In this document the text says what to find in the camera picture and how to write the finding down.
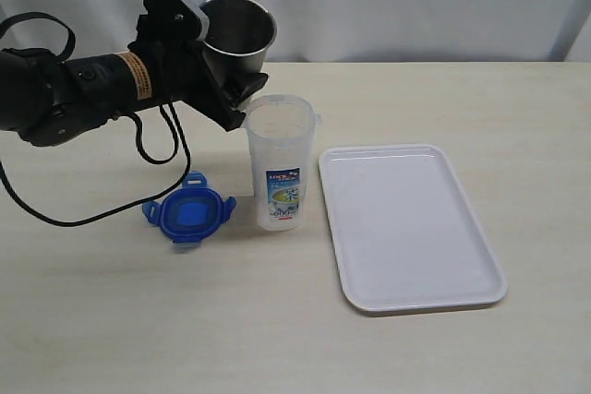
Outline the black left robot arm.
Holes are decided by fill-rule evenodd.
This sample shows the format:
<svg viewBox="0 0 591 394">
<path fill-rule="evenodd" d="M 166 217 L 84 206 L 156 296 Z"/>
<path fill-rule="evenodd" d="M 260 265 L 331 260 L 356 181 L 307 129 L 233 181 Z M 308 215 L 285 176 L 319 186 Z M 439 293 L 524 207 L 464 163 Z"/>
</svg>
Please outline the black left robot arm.
<svg viewBox="0 0 591 394">
<path fill-rule="evenodd" d="M 237 67 L 218 80 L 195 30 L 142 15 L 137 37 L 119 54 L 71 58 L 44 48 L 1 52 L 1 128 L 35 147 L 52 147 L 122 116 L 182 101 L 226 131 L 242 125 L 240 105 L 262 89 L 265 73 Z"/>
</svg>

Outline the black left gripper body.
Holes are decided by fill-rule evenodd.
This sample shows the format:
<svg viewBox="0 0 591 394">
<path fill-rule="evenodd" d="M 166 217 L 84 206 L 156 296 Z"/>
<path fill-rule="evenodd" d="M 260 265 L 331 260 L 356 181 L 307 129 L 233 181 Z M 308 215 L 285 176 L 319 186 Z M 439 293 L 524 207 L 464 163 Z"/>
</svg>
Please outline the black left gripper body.
<svg viewBox="0 0 591 394">
<path fill-rule="evenodd" d="M 151 93 L 127 104 L 143 111 L 181 101 L 196 111 L 208 109 L 208 80 L 201 55 L 208 31 L 206 18 L 174 15 L 170 21 L 151 15 L 138 18 L 136 39 L 128 45 L 147 68 Z"/>
</svg>

